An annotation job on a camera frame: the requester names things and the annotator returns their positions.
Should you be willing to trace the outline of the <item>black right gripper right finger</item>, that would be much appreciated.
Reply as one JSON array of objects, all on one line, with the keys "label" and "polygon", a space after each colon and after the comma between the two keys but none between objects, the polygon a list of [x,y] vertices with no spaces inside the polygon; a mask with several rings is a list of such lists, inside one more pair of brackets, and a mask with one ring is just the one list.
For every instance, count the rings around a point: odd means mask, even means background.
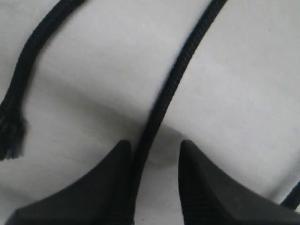
[{"label": "black right gripper right finger", "polygon": [[232,179],[191,140],[180,146],[180,203],[186,225],[298,225],[300,215]]}]

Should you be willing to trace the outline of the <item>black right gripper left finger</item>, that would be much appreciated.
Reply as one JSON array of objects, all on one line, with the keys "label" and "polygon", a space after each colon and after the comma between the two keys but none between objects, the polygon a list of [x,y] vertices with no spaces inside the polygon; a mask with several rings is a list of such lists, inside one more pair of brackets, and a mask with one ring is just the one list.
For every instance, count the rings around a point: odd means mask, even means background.
[{"label": "black right gripper left finger", "polygon": [[119,141],[91,171],[65,189],[16,209],[7,225],[106,225],[123,218],[131,145]]}]

